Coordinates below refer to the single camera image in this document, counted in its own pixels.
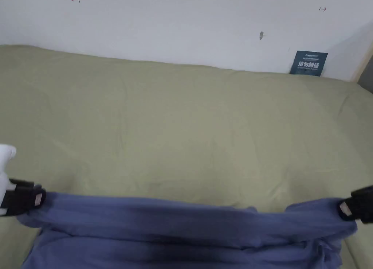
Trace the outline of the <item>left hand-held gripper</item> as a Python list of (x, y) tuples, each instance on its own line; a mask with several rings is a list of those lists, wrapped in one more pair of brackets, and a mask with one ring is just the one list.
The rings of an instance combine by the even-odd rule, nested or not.
[(40, 208), (46, 199), (41, 185), (24, 180), (9, 179), (6, 165), (16, 155), (16, 148), (0, 144), (0, 216), (11, 217)]

